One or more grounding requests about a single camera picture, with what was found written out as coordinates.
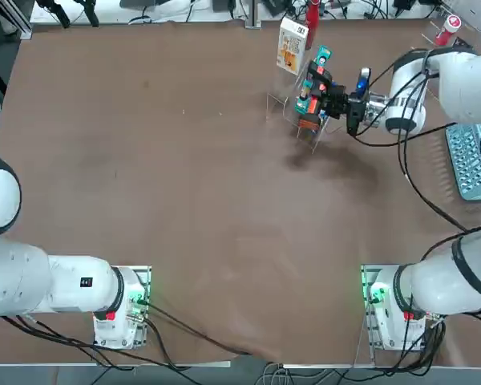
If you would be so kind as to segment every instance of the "small box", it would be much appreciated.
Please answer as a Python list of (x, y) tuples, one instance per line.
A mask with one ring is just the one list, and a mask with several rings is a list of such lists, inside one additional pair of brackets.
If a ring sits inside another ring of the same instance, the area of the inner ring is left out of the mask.
[(283, 18), (280, 25), (280, 38), (276, 64), (288, 72), (298, 75), (305, 55), (308, 27), (289, 18)]

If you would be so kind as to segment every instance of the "clear acrylic stand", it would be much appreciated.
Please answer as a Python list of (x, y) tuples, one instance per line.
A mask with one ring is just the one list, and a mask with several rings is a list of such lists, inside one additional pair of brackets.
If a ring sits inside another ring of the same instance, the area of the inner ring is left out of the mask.
[(319, 49), (319, 45), (313, 45), (312, 48), (305, 52), (303, 64), (299, 70), (299, 75), (294, 75), (283, 68), (276, 66), (276, 71), (273, 76), (273, 83), (270, 86), (270, 91), (267, 93), (267, 107), (265, 110), (265, 118), (269, 120), (277, 105), (282, 107), (282, 114), (284, 119), (292, 124), (296, 130), (296, 137), (306, 143), (312, 152), (315, 151), (317, 145), (323, 136), (326, 134), (326, 127), (329, 123), (329, 117), (323, 119), (319, 132), (311, 136), (309, 132), (301, 130), (297, 124), (299, 120), (299, 113), (295, 109), (297, 98), (301, 93), (301, 85), (307, 76), (307, 68), (310, 60), (314, 60)]

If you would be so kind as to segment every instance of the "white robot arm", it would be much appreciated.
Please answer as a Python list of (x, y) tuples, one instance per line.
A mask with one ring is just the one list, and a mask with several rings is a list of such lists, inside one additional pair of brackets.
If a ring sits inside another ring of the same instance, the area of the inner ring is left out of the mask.
[[(22, 193), (14, 171), (0, 159), (0, 235), (18, 217)], [(92, 312), (95, 343), (113, 349), (145, 344), (147, 266), (110, 266), (88, 256), (46, 255), (0, 237), (0, 316)]]
[[(411, 135), (422, 129), (426, 119), (424, 93), (420, 95), (416, 85), (425, 79), (425, 69), (429, 75), (439, 77), (439, 102), (453, 121), (481, 124), (481, 56), (462, 47), (450, 47), (410, 52), (395, 64), (390, 98), (420, 75), (388, 107), (385, 116), (388, 132), (398, 134), (402, 127), (407, 127), (405, 123), (409, 124)], [(411, 93), (414, 95), (406, 105)], [(376, 298), (375, 314), (386, 349), (402, 349), (410, 314), (415, 327), (410, 328), (407, 347), (424, 330), (426, 314), (481, 310), (481, 231), (458, 238), (451, 247), (433, 253), (425, 261), (383, 268), (369, 297)]]

